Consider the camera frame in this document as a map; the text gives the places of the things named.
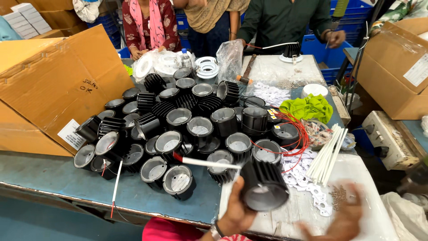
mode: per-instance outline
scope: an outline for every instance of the wristwatch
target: wristwatch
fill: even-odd
[[[219,241],[221,238],[224,237],[223,233],[220,231],[220,229],[217,226],[217,220],[211,226],[210,231],[214,241]]]

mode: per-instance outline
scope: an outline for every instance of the open cardboard box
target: open cardboard box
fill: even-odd
[[[428,114],[428,18],[386,22],[370,38],[358,82],[394,120],[420,120]]]
[[[0,150],[73,156],[76,125],[134,87],[104,28],[0,42]]]

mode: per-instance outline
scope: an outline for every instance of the woman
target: woman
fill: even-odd
[[[246,208],[241,201],[243,187],[244,179],[239,176],[230,192],[226,213],[205,234],[190,224],[153,217],[144,227],[143,241],[249,241],[240,233],[251,227],[257,212]],[[354,183],[348,183],[347,187],[355,194],[355,200],[352,203],[347,201],[341,203],[340,210],[336,212],[326,235],[312,236],[306,224],[297,223],[306,240],[349,241],[359,234],[359,221],[363,213],[362,190]]]
[[[239,11],[250,0],[172,0],[182,8],[189,22],[189,40],[196,57],[215,57],[223,42],[236,39],[240,22]]]
[[[134,61],[156,48],[181,50],[175,11],[169,0],[125,0],[122,12],[126,45]]]

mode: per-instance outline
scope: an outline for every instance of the plastic bag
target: plastic bag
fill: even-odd
[[[428,137],[428,114],[422,116],[421,127],[424,130],[424,136]]]
[[[149,51],[131,65],[133,69],[132,76],[138,84],[142,84],[145,76],[151,73],[157,73],[165,78],[172,78],[174,73],[182,67],[181,55],[181,52],[175,53],[167,50],[161,52],[157,49]],[[190,60],[193,68],[195,68],[194,54],[191,54]]]
[[[217,82],[227,80],[236,83],[236,76],[241,74],[243,51],[244,47],[240,39],[220,45],[216,53],[219,65]]]

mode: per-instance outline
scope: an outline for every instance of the man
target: man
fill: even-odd
[[[339,47],[345,32],[332,30],[329,0],[251,0],[238,39],[250,42],[257,32],[256,47],[268,47],[287,42],[302,42],[306,25],[320,42],[329,42],[330,48]],[[255,50],[260,54],[282,54],[284,46]]]

